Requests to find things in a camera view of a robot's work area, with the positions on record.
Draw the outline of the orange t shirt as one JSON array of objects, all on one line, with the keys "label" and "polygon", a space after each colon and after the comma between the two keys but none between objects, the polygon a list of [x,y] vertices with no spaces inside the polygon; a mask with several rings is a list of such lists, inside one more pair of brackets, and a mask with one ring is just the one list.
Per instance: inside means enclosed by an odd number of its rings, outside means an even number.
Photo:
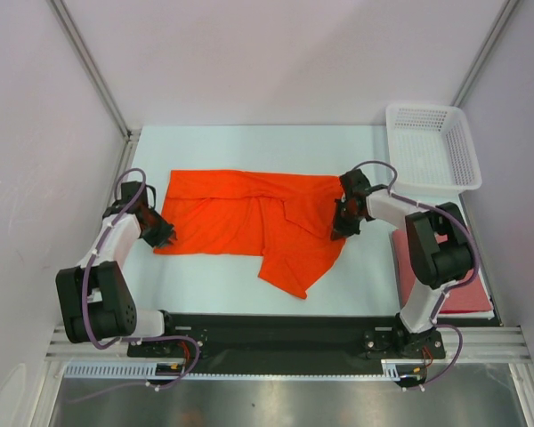
[{"label": "orange t shirt", "polygon": [[331,237],[342,195],[334,175],[174,170],[161,215],[176,239],[158,254],[259,257],[260,279],[304,299],[343,250]]}]

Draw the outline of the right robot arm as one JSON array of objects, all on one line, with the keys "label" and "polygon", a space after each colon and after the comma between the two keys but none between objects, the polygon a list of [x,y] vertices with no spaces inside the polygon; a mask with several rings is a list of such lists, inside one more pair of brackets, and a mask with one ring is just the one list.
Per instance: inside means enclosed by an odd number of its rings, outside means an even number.
[{"label": "right robot arm", "polygon": [[406,234],[414,284],[399,318],[404,326],[392,335],[393,348],[413,357],[425,346],[423,332],[435,327],[451,290],[468,285],[479,269],[479,256],[459,206],[428,205],[378,187],[351,192],[335,201],[331,238],[360,233],[360,223],[380,220]]}]

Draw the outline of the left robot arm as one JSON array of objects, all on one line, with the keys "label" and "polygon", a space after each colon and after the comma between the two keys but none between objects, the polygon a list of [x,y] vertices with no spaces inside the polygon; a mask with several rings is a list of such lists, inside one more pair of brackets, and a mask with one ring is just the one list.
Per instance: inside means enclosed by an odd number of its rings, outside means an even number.
[{"label": "left robot arm", "polygon": [[120,213],[110,207],[84,258],[57,273],[55,285],[70,342],[106,347],[112,339],[143,339],[162,356],[177,349],[179,335],[166,326],[165,313],[137,309],[125,281],[126,259],[139,240],[166,248],[175,240],[174,226],[152,208]]}]

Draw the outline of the white plastic basket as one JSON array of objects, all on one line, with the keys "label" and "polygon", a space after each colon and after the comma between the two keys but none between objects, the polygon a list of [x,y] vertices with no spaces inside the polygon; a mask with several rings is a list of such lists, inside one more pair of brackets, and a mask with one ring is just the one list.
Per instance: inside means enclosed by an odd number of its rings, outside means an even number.
[{"label": "white plastic basket", "polygon": [[393,103],[385,122],[394,190],[431,197],[456,197],[482,184],[465,113],[456,107]]}]

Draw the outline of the folded pink t shirt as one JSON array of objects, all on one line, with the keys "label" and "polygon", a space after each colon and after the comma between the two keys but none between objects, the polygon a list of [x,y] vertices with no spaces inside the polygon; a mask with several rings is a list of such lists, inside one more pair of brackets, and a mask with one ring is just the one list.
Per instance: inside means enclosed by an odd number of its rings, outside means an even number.
[{"label": "folded pink t shirt", "polygon": [[[397,271],[400,305],[404,306],[416,282],[410,265],[408,239],[406,232],[395,230],[391,235],[393,256]],[[440,314],[453,317],[492,316],[493,306],[485,285],[478,275],[470,285],[452,290],[448,300],[442,305]]]}]

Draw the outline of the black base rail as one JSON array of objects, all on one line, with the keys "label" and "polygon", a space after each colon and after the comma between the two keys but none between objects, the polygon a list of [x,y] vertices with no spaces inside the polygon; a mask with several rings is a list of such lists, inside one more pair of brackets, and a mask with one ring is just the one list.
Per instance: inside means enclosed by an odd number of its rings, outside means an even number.
[{"label": "black base rail", "polygon": [[[129,359],[173,360],[189,354],[216,373],[351,373],[376,360],[416,364],[424,355],[442,361],[449,341],[441,331],[405,333],[396,317],[298,317],[167,314],[165,336],[128,345]],[[167,337],[174,335],[174,341]]]}]

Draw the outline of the aluminium frame bar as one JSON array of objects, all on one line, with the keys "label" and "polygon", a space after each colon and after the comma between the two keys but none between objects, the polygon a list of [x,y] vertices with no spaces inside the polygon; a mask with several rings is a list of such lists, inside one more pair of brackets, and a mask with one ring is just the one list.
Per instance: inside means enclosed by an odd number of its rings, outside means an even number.
[{"label": "aluminium frame bar", "polygon": [[[530,363],[531,356],[518,327],[462,327],[460,363]],[[62,326],[57,327],[45,353],[48,361],[125,361],[128,345],[120,342],[97,350],[89,342],[71,343]]]}]

